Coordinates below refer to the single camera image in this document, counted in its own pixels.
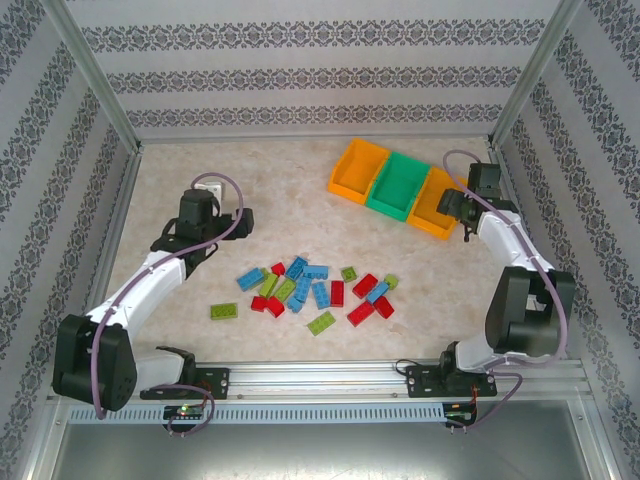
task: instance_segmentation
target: marble floor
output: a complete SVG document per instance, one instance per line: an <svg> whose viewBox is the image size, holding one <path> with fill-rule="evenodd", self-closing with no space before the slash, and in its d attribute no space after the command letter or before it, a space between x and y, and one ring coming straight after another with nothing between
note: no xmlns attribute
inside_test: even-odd
<svg viewBox="0 0 640 480"><path fill-rule="evenodd" d="M200 361L358 360L431 358L453 340L483 329L502 268L477 238L465 244L457 226L442 241L327 191L331 170L348 139L247 141L149 145L135 185L113 269L109 294L142 263L165 223L177 215L182 192L202 172L236 180L254 210L255 229L244 240L222 242L154 312L135 339L138 348L171 345ZM377 139L376 143L433 165L451 148L473 151L488 161L484 140ZM466 176L467 159L454 160ZM223 210L237 205L225 190ZM346 318L360 302L346 291L337 322L318 337L306 324L320 313L310 296L300 314L274 319L253 312L252 292L235 279L253 267L289 264L295 255L329 265L330 279L352 265L359 275L394 273L400 284L388 295L396 313L374 314L358 328ZM234 302L239 317L213 322L209 306Z"/></svg>

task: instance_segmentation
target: wall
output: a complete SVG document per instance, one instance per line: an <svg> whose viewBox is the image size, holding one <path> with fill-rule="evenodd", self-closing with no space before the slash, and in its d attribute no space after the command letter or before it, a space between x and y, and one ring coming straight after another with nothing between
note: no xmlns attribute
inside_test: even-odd
<svg viewBox="0 0 640 480"><path fill-rule="evenodd" d="M143 140L488 134L557 4L68 2Z"/></svg>
<svg viewBox="0 0 640 480"><path fill-rule="evenodd" d="M129 155L35 0L0 5L0 479L87 304Z"/></svg>
<svg viewBox="0 0 640 480"><path fill-rule="evenodd" d="M585 1L502 145L541 253L577 281L572 354L640 477L640 1Z"/></svg>

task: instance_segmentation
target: power socket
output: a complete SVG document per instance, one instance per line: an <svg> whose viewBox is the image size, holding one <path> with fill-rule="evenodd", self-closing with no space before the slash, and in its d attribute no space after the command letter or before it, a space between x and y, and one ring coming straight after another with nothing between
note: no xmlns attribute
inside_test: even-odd
<svg viewBox="0 0 640 480"><path fill-rule="evenodd" d="M216 197L218 203L220 204L220 208L222 208L222 197L223 197L223 188L221 182L202 182L196 183L196 188L200 190L209 190L213 193L213 196Z"/></svg>

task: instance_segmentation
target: orange tray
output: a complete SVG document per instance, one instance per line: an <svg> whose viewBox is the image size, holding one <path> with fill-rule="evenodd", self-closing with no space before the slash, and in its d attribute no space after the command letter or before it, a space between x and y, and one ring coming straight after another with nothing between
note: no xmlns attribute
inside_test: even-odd
<svg viewBox="0 0 640 480"><path fill-rule="evenodd" d="M467 181L461 177L458 177L458 180L464 185L467 184ZM447 172L440 168L431 167L413 208L409 212L407 223L442 240L447 240L456 226L456 219L438 213L436 208L438 208L442 194L449 188L460 190Z"/></svg>
<svg viewBox="0 0 640 480"><path fill-rule="evenodd" d="M364 205L391 150L354 138L336 164L329 191Z"/></svg>

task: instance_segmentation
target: purple cable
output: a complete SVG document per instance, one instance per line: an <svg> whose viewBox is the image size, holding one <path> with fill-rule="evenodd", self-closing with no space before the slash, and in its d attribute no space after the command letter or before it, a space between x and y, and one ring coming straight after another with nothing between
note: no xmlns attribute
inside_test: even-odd
<svg viewBox="0 0 640 480"><path fill-rule="evenodd" d="M480 418L473 425L465 427L465 432L466 432L466 430L471 430L473 428L476 428L476 427L482 425L490 417L495 415L502 407L504 407L504 405L507 403L507 401L518 391L518 389L522 385L523 378L522 378L522 375L520 375L519 373L517 373L517 372L494 372L493 368L497 367L498 365L502 365L504 363L507 363L507 362L516 363L518 365L524 365L524 366L527 366L527 367L538 367L539 368L539 367L549 365L550 363L553 363L553 362L559 360L560 357L562 357L564 355L565 349L567 348L568 322L567 322L567 316L564 313L564 307L562 306L562 302L560 300L560 295L558 295L558 291L554 287L553 282L549 278L549 275L547 275L547 272L544 271L544 269L542 268L542 265L540 265L540 262L538 262L538 260L535 258L533 250L531 250L531 248L529 247L529 244L527 243L526 239L524 238L524 235L522 234L522 232L520 232L520 230L517 229L517 228L512 228L512 227L515 226L515 223L513 223L506 215L504 215L502 212L500 212L500 210L498 210L493 205L491 205L489 202L487 202L484 198L480 197L476 193L474 193L471 190L469 190L466 185L464 185L460 180L458 180L456 178L456 176L453 174L453 172L449 168L448 158L449 158L449 156L451 156L453 154L456 154L456 153L459 153L459 154L462 154L462 155L466 155L468 157L473 158L476 162L482 163L482 160L480 160L480 158L477 155L475 155L475 154L473 154L471 152L468 152L466 150L455 149L455 150L449 150L442 157L442 164L444 166L444 169L446 170L446 172L451 177L451 180L453 180L453 182L467 196L473 198L478 203L480 203L480 205L485 207L490 212L494 213L500 220L502 220L505 223L505 225L507 225L507 227L511 228L511 230L515 234L516 238L518 239L518 242L520 243L520 245L524 249L525 253L527 254L528 260L531 261L531 263L533 264L535 269L540 274L540 277L542 278L542 281L544 282L545 286L547 287L547 290L549 291L549 294L551 295L551 299L553 300L553 304L555 305L556 310L558 311L558 316L560 317L560 342L558 343L558 349L556 350L556 352L549 359L547 359L547 360L545 360L543 362L528 362L528 361L522 360L520 358L503 357L503 358L499 358L497 360L494 360L493 362L490 362L485 367L486 371L491 373L491 375L493 375L493 376L496 376L496 377L516 377L518 379L518 381L516 382L515 386L504 396L504 398L502 400L500 400L500 402L498 402L498 404L489 411L489 413L485 414L482 418ZM464 426L461 423L456 422L456 421L449 420L449 423L453 423L453 424L456 424L458 426Z"/></svg>
<svg viewBox="0 0 640 480"><path fill-rule="evenodd" d="M167 430L169 431L169 435L172 435L172 436L174 434L180 435L180 437L182 438L187 437L189 435L193 435L194 433L199 432L204 427L206 427L213 419L213 413L216 408L216 403L215 403L215 400L213 399L213 395L211 394L211 392L208 390L205 390L204 388L194 387L192 385L158 385L157 387L153 387L151 390L191 390L192 392L201 393L202 395L206 396L211 402L211 411L209 412L209 415L207 415L207 418L205 418L202 423L199 423L198 425L196 425L195 427L193 427L191 430L187 432L178 433L172 430L171 425L173 425L174 420L176 418L180 418L180 416L176 415L171 417L169 419L169 422L167 423Z"/></svg>
<svg viewBox="0 0 640 480"><path fill-rule="evenodd" d="M213 240L209 240L208 242L200 243L198 245L194 245L192 247L188 247L183 250L180 250L179 252L172 253L171 255L167 255L166 257L158 260L156 263L151 265L146 270L143 270L142 272L140 272L138 275L136 275L133 278L133 280L131 280L131 282L129 282L122 289L122 292L120 292L120 294L114 299L113 304L111 305L111 308L109 308L105 312L104 316L102 317L102 320L100 321L100 323L98 324L98 327L96 328L96 333L93 337L93 343L91 344L91 396L93 397L93 407L96 410L96 416L100 420L103 420L106 415L106 410L102 409L102 404L100 403L100 382L98 381L98 354L100 352L100 337L102 336L102 332L107 326L107 322L109 321L111 316L115 313L115 309L120 305L120 302L122 302L122 300L133 289L133 287L135 287L138 284L138 282L142 280L146 275L148 275L151 271L153 271L154 269L160 267L161 265L167 263L169 260L172 260L174 258L178 258L187 253L195 252L196 250L200 250L201 248L205 248L205 249L209 248L213 244L219 242L220 240L225 238L227 235L229 235L240 223L240 220L242 218L242 212L244 211L244 198L242 197L242 191L240 190L240 187L238 186L238 184L234 182L233 179L227 177L226 175L223 175L222 173L210 172L210 173L203 173L202 175L198 175L191 182L191 188L195 188L196 183L198 183L200 180L202 180L205 177L218 177L231 184L231 186L235 189L236 193L238 194L237 217L228 229L226 229L224 232L222 232ZM197 388L197 387L191 387L189 385L174 385L173 387L187 389L187 390L193 390L194 388Z"/></svg>

